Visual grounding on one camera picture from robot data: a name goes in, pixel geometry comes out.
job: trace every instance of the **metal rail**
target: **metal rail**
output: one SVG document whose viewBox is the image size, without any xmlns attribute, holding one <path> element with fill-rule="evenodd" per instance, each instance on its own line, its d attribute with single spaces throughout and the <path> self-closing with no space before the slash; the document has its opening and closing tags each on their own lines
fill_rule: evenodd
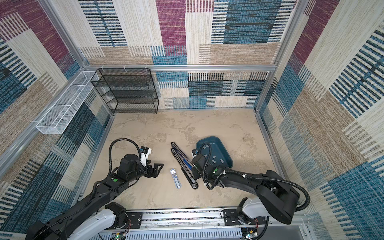
<svg viewBox="0 0 384 240">
<path fill-rule="evenodd" d="M 277 160 L 277 155 L 275 153 L 275 150 L 272 147 L 271 139 L 269 139 L 268 132 L 264 126 L 264 123 L 260 117 L 260 114 L 255 112 L 255 117 L 256 117 L 257 123 L 259 124 L 260 131 L 263 135 L 265 145 L 268 149 L 269 154 L 271 155 L 271 159 L 272 159 L 273 165 L 275 166 L 276 172 L 280 175 L 280 177 L 286 179 L 286 176 L 284 175 L 284 172 L 283 172 L 283 168 L 280 165 L 279 161 Z"/>
<path fill-rule="evenodd" d="M 84 66 L 86 71 L 99 68 L 149 68 L 152 71 L 274 71 L 275 64 L 238 64 L 238 65 L 91 65 Z"/>
<path fill-rule="evenodd" d="M 95 168 L 96 162 L 99 159 L 101 150 L 104 147 L 105 140 L 107 139 L 108 133 L 111 130 L 112 123 L 113 123 L 114 119 L 115 119 L 115 117 L 111 116 L 109 121 L 108 121 L 108 123 L 107 123 L 107 126 L 105 127 L 105 130 L 104 130 L 103 135 L 101 136 L 99 145 L 97 146 L 95 154 L 93 155 L 92 160 L 89 163 L 89 167 L 88 167 L 88 169 L 87 169 L 87 171 L 85 173 L 85 176 L 84 176 L 83 180 L 81 181 L 81 184 L 80 184 L 80 187 L 79 187 L 78 191 L 76 192 L 76 195 L 75 195 L 75 197 L 73 199 L 71 207 L 73 205 L 75 205 L 78 202 L 79 198 L 80 197 L 82 198 L 82 196 L 84 195 L 85 189 L 87 188 L 88 182 L 91 179 L 93 169 Z"/>
<path fill-rule="evenodd" d="M 132 232 L 148 230 L 186 230 L 186 229 L 210 229 L 210 228 L 242 228 L 255 227 L 256 225 L 225 226 L 221 211 L 235 209 L 236 207 L 212 207 L 212 208 L 185 208 L 185 209 L 155 209 L 155 210 L 127 210 L 127 212 L 142 212 L 142 222 L 139 229 L 131 229 Z M 286 226 L 273 217 L 269 218 L 273 226 Z M 309 225 L 304 211 L 296 212 L 291 225 Z"/>
<path fill-rule="evenodd" d="M 73 58 L 77 64 L 82 68 L 84 67 L 85 59 L 83 54 L 80 52 L 80 49 L 76 47 L 75 43 L 72 41 L 71 37 L 68 34 L 68 31 L 65 29 L 63 24 L 60 21 L 57 12 L 55 11 L 52 3 L 49 0 L 38 0 L 41 7 L 43 8 L 45 14 L 51 20 L 52 25 L 55 27 L 56 31 L 59 33 L 64 44 L 68 48 L 68 51 L 72 54 Z"/>
<path fill-rule="evenodd" d="M 69 88 L 71 83 L 74 82 L 76 77 L 82 72 L 82 69 L 78 70 L 64 87 L 56 93 L 56 95 L 49 101 L 44 109 L 37 115 L 37 117 L 26 127 L 26 129 L 16 138 L 12 145 L 5 150 L 0 156 L 0 179 L 4 176 L 7 170 L 13 165 L 13 163 L 20 157 L 23 151 L 27 148 L 30 142 L 37 135 L 39 130 L 36 129 L 36 125 L 43 118 L 43 116 L 49 111 L 54 103 L 61 97 L 61 95 Z"/>
</svg>

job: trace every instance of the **mounting plate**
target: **mounting plate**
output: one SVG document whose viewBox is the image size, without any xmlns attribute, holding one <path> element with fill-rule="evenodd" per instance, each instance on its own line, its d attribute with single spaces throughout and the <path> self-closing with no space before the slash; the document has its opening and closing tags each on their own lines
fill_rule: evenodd
<svg viewBox="0 0 384 240">
<path fill-rule="evenodd" d="M 223 216 L 224 224 L 226 226 L 242 225 L 242 223 L 240 223 L 238 220 L 236 209 L 224 209 Z M 256 217 L 256 219 L 259 225 L 265 224 L 265 217 Z M 249 225 L 256 225 L 256 220 L 252 220 Z"/>
<path fill-rule="evenodd" d="M 142 212 L 126 212 L 128 215 L 128 219 L 131 220 L 131 228 L 130 229 L 140 229 L 141 226 L 141 220 L 142 220 Z M 124 232 L 126 228 L 123 227 L 122 229 L 115 229 L 113 227 L 107 228 L 107 230 L 121 230 Z"/>
</svg>

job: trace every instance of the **mesh shelf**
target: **mesh shelf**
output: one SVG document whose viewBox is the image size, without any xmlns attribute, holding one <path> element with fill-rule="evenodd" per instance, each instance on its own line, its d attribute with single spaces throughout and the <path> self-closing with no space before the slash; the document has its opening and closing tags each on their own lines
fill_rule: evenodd
<svg viewBox="0 0 384 240">
<path fill-rule="evenodd" d="M 91 71 L 80 73 L 43 116 L 36 128 L 43 134 L 63 134 L 73 116 L 92 90 L 91 78 L 96 80 L 98 75 Z"/>
<path fill-rule="evenodd" d="M 91 81 L 113 113 L 157 113 L 159 99 L 145 68 L 98 69 Z"/>
</svg>

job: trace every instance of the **black cable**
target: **black cable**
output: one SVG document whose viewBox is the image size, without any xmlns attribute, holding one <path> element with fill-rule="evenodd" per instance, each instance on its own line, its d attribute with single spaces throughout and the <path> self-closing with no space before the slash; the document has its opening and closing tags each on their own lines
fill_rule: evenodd
<svg viewBox="0 0 384 240">
<path fill-rule="evenodd" d="M 114 140 L 111 145 L 109 146 L 109 151 L 108 151 L 108 158 L 109 158 L 109 171 L 108 171 L 108 175 L 111 174 L 111 171 L 112 171 L 112 147 L 115 143 L 119 142 L 119 141 L 128 141 L 130 143 L 132 143 L 133 145 L 135 145 L 136 149 L 137 149 L 137 152 L 139 153 L 139 155 L 137 156 L 139 159 L 140 159 L 140 156 L 141 156 L 141 153 L 140 153 L 140 148 L 139 146 L 134 142 L 132 141 L 131 139 L 128 139 L 128 138 L 118 138 L 116 140 Z"/>
<path fill-rule="evenodd" d="M 79 209 L 79 210 L 77 210 L 76 212 L 72 213 L 71 215 L 66 216 L 66 217 L 63 218 L 61 221 L 55 222 L 54 224 L 48 226 L 46 229 L 44 229 L 43 231 L 41 231 L 37 236 L 35 236 L 32 240 L 35 240 L 35 239 L 36 239 L 38 236 L 40 236 L 43 232 L 47 231 L 48 229 L 50 229 L 51 227 L 55 226 L 56 224 L 58 224 L 58 223 L 64 221 L 65 219 L 67 219 L 67 218 L 69 218 L 69 217 L 75 215 L 76 213 L 80 212 L 81 210 L 82 210 L 82 208 Z"/>
<path fill-rule="evenodd" d="M 231 170 L 227 170 L 225 173 L 226 174 L 232 173 L 232 174 L 237 174 L 237 175 L 243 176 L 242 173 L 239 173 L 236 171 L 231 171 Z M 245 178 L 255 179 L 255 180 L 263 180 L 263 181 L 271 181 L 271 182 L 282 182 L 282 183 L 289 184 L 292 187 L 299 189 L 305 196 L 305 202 L 302 205 L 296 207 L 295 212 L 298 212 L 298 211 L 305 209 L 306 207 L 308 207 L 308 205 L 311 202 L 311 197 L 310 197 L 309 193 L 302 186 L 300 186 L 294 182 L 284 180 L 284 179 L 277 179 L 277 178 L 271 178 L 271 177 L 259 177 L 259 176 L 252 176 L 252 175 L 245 175 Z"/>
<path fill-rule="evenodd" d="M 268 223 L 269 223 L 269 216 L 267 216 L 266 217 L 266 219 L 265 219 L 265 221 L 266 221 L 266 223 L 265 223 L 265 226 L 264 226 L 264 228 L 263 228 L 263 231 L 262 231 L 262 233 L 257 233 L 258 234 L 258 236 L 254 239 L 254 240 L 259 240 L 263 235 L 264 235 L 264 233 L 265 233 L 265 231 L 266 231 L 266 228 L 268 227 Z"/>
<path fill-rule="evenodd" d="M 205 164 L 204 164 L 203 171 L 202 171 L 202 174 L 201 174 L 204 183 L 207 182 L 207 180 L 206 180 L 206 178 L 205 178 L 205 169 L 207 168 L 208 160 L 209 160 L 209 158 L 211 157 L 211 153 L 212 153 L 212 147 L 211 147 L 211 144 L 208 143 L 208 142 L 205 142 L 205 143 L 203 143 L 203 144 L 200 146 L 199 153 L 201 154 L 201 151 L 203 150 L 203 146 L 205 146 L 205 145 L 208 145 L 208 147 L 209 147 L 209 153 L 208 153 L 207 158 L 205 159 Z"/>
<path fill-rule="evenodd" d="M 134 142 L 132 141 L 131 139 L 128 139 L 128 138 L 118 138 L 116 140 L 114 140 L 111 145 L 109 146 L 109 151 L 108 151 L 108 159 L 109 159 L 109 171 L 108 171 L 108 175 L 109 176 L 112 172 L 112 147 L 115 143 L 119 142 L 119 141 L 128 141 L 128 142 L 131 142 L 133 145 L 135 145 L 136 149 L 137 149 L 137 152 L 139 153 L 138 157 L 140 158 L 141 156 L 141 152 L 140 152 L 140 149 L 139 149 L 139 146 Z M 85 203 L 85 205 L 87 206 L 91 200 L 95 197 L 95 193 L 96 193 L 96 188 L 97 188 L 97 185 L 100 183 L 101 181 L 97 181 L 93 184 L 93 188 L 92 188 L 92 192 L 91 192 L 91 196 L 88 198 L 87 202 Z"/>
<path fill-rule="evenodd" d="M 98 233 L 98 234 L 99 234 L 99 237 L 101 238 L 101 240 L 104 240 L 104 239 L 101 237 L 100 233 Z M 115 237 L 111 238 L 111 240 L 114 240 L 114 239 L 115 239 Z"/>
<path fill-rule="evenodd" d="M 214 183 L 212 184 L 211 187 L 209 187 L 208 184 L 207 184 L 207 188 L 208 188 L 209 190 L 213 190 L 214 187 L 217 185 L 218 179 L 219 179 L 221 176 L 223 176 L 223 175 L 224 175 L 224 172 L 220 173 L 220 174 L 215 178 L 215 181 L 214 181 Z"/>
</svg>

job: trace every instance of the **black wire shelf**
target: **black wire shelf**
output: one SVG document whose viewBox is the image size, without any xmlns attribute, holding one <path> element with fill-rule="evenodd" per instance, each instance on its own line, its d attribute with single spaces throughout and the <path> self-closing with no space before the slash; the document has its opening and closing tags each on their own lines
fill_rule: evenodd
<svg viewBox="0 0 384 240">
<path fill-rule="evenodd" d="M 92 81 L 113 113 L 157 113 L 159 98 L 150 69 L 106 68 Z"/>
</svg>

